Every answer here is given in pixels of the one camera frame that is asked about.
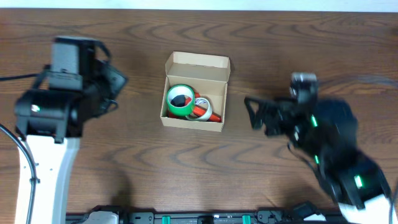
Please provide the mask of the white tape roll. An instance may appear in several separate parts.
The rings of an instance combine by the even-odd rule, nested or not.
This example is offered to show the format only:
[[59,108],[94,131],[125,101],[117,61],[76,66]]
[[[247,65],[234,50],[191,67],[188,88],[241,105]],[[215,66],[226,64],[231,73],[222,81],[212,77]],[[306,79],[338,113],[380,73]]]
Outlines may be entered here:
[[[208,107],[207,109],[201,110],[199,105],[200,104],[206,104]],[[192,111],[193,114],[196,115],[196,117],[191,117],[191,115],[186,115],[186,118],[190,121],[208,121],[213,114],[213,108],[211,103],[209,102],[208,99],[199,97],[195,99],[195,107],[194,110]]]

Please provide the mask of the red marker pen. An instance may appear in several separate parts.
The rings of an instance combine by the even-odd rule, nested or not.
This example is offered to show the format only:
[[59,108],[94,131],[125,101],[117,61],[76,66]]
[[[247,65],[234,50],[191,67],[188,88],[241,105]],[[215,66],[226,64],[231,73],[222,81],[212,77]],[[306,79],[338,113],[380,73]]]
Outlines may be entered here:
[[190,121],[221,122],[221,117],[213,113],[213,107],[209,100],[201,97],[199,93],[195,93],[195,107],[186,118]]

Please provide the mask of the brown cardboard box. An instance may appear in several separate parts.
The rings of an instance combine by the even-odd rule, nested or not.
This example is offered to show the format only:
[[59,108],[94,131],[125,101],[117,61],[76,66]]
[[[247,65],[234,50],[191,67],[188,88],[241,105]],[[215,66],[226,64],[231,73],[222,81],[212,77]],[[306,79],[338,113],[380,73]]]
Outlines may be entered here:
[[[173,52],[165,64],[165,86],[160,111],[164,126],[220,132],[224,126],[230,59],[225,56]],[[209,100],[220,122],[189,121],[169,117],[167,92],[175,85],[187,85],[195,93]]]

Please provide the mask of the green tape roll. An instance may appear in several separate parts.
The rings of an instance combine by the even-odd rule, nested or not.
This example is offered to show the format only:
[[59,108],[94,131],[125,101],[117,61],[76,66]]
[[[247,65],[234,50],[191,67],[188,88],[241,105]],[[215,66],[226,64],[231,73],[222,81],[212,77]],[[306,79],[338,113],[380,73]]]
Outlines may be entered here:
[[175,85],[166,96],[169,111],[176,116],[187,116],[195,107],[195,93],[187,85]]

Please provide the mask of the red utility knife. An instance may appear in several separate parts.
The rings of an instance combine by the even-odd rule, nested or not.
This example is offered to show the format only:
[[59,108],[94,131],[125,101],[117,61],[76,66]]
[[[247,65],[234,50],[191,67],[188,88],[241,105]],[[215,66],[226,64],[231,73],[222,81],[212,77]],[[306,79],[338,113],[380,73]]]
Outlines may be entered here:
[[171,111],[168,111],[167,115],[168,115],[169,118],[180,119],[180,116],[177,116],[177,115],[173,114]]

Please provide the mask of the black yellow correction tape dispenser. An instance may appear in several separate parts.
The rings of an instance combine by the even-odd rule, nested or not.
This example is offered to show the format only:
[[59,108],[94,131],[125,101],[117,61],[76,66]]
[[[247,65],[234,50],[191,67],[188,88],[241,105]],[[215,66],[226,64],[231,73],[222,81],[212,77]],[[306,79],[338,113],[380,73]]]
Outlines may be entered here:
[[185,106],[185,95],[178,95],[172,99],[170,102],[171,105],[175,107],[184,107]]

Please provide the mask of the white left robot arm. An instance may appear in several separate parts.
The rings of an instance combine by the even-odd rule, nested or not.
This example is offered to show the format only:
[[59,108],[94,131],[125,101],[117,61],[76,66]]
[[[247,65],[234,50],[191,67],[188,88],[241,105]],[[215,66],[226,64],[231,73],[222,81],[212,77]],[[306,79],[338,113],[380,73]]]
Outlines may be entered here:
[[52,60],[16,101],[16,223],[65,223],[84,124],[118,108],[127,78],[99,40],[58,36]]

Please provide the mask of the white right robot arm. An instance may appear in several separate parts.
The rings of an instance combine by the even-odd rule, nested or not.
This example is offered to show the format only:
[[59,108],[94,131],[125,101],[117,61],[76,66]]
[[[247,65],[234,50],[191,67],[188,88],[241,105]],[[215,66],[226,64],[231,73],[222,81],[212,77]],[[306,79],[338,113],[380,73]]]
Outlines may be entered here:
[[262,100],[247,96],[244,104],[253,129],[266,136],[285,135],[288,148],[314,173],[348,223],[397,223],[392,192],[379,165],[358,147],[357,119],[339,99]]

